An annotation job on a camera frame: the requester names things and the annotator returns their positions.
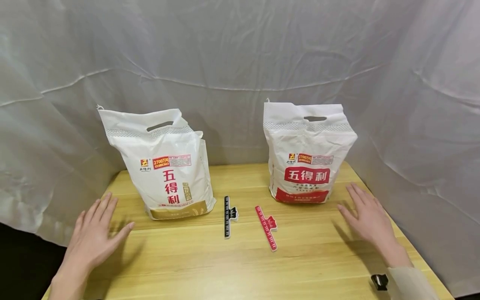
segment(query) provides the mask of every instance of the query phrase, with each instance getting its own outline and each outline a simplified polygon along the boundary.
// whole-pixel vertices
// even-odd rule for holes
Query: right hand
[[[377,249],[383,244],[395,243],[392,224],[377,198],[359,188],[355,183],[347,185],[347,191],[355,204],[358,217],[341,205],[337,205],[347,223],[358,235]]]
[[[390,218],[377,198],[359,188],[355,183],[347,186],[355,204],[357,215],[338,205],[346,222],[364,240],[370,242],[383,257],[387,266],[413,267],[405,248],[396,240]]]

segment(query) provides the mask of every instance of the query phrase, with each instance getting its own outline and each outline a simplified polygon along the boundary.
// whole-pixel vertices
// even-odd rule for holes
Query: white backdrop
[[[65,245],[124,164],[96,104],[180,108],[264,162],[263,102],[342,103],[348,161],[455,296],[480,291],[480,2],[0,0],[0,221]]]

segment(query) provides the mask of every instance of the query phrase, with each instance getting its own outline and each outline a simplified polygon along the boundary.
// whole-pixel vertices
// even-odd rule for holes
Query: red label
[[[154,170],[170,166],[170,159],[168,156],[154,158],[152,161]]]
[[[306,167],[288,167],[285,169],[285,181],[293,183],[322,184],[330,180],[330,169],[311,169]]]
[[[280,188],[277,188],[275,199],[280,202],[287,203],[323,203],[326,201],[327,195],[328,191],[307,192],[303,194],[288,194]]]
[[[299,153],[299,158],[297,159],[299,163],[312,164],[312,156],[304,153]]]

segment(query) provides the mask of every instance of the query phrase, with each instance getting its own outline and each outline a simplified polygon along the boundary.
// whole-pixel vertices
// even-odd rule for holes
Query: white flour bag
[[[203,132],[179,109],[144,115],[99,109],[110,145],[125,161],[153,220],[198,216],[215,205]]]
[[[357,139],[341,104],[264,105],[270,192],[279,202],[324,203]]]

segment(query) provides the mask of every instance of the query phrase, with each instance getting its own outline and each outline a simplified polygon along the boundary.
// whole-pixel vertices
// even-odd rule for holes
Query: wrist
[[[65,282],[79,282],[80,284],[87,280],[90,271],[81,265],[62,264],[52,278],[52,285],[62,285]]]
[[[389,268],[413,267],[407,250],[395,239],[376,246]]]

